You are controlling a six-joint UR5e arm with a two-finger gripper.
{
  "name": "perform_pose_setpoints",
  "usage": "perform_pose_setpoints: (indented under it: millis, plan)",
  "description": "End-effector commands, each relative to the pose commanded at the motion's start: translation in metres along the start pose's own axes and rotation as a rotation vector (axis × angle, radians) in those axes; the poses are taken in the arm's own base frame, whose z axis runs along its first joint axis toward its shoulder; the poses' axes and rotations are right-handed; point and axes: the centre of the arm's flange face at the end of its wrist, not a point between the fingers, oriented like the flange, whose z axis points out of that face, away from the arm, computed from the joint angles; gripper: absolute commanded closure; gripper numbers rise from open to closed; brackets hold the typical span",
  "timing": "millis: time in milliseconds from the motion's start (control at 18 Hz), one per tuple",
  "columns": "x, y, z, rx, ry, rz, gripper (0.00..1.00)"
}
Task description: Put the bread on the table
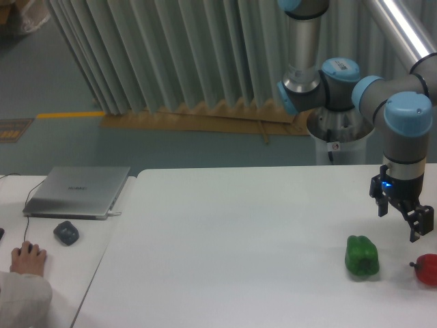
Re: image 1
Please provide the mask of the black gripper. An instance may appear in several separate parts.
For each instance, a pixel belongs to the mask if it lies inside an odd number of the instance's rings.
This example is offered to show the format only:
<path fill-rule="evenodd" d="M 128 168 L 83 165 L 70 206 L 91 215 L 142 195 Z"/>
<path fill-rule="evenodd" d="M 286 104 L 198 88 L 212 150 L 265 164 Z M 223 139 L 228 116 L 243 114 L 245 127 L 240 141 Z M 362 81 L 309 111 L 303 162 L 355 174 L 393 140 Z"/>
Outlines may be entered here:
<path fill-rule="evenodd" d="M 389 173 L 388 165 L 382 165 L 380 175 L 371 179 L 369 187 L 369 196 L 378 207 L 378 216 L 388 213 L 389 203 L 395 207 L 410 227 L 411 243 L 434 229 L 434 208 L 419 201 L 423 177 L 424 174 L 412 179 L 396 178 Z"/>

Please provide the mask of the forearm in beige sleeve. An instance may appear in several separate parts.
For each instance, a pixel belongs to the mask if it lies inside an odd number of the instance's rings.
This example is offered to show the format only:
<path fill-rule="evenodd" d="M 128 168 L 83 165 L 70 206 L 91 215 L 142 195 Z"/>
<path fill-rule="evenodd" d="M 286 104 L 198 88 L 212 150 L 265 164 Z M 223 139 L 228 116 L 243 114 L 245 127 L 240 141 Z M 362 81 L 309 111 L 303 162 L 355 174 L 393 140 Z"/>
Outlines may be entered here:
<path fill-rule="evenodd" d="M 31 327 L 48 313 L 53 289 L 39 275 L 1 272 L 1 327 Z"/>

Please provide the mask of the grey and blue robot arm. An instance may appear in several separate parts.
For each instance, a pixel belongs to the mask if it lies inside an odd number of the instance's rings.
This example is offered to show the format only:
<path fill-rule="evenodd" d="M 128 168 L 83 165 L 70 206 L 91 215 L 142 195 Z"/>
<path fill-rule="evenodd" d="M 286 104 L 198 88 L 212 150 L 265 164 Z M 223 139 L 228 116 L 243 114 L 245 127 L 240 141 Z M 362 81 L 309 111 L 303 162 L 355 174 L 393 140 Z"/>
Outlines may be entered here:
<path fill-rule="evenodd" d="M 348 59 L 332 58 L 320 69 L 315 57 L 327 1 L 280 1 L 290 22 L 289 68 L 278 83 L 287 113 L 323 107 L 334 113 L 357 110 L 383 134 L 383 164 L 371 179 L 378 214 L 396 208 L 415 242 L 434 228 L 434 210 L 422 205 L 429 131 L 436 105 L 436 44 L 402 1 L 366 1 L 408 74 L 387 81 L 361 77 Z"/>

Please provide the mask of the person's hand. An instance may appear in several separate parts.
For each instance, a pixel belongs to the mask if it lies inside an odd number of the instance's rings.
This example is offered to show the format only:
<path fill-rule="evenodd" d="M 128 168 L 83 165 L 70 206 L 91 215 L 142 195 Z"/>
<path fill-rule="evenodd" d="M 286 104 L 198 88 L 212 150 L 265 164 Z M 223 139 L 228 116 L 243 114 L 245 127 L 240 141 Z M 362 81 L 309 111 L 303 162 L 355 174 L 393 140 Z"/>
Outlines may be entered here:
<path fill-rule="evenodd" d="M 21 247 L 26 247 L 30 242 L 24 241 Z M 21 275 L 30 274 L 40 277 L 44 276 L 44 265 L 46 261 L 46 250 L 40 249 L 39 245 L 33 244 L 34 249 L 31 254 L 18 254 L 20 248 L 14 248 L 11 252 L 10 272 Z"/>

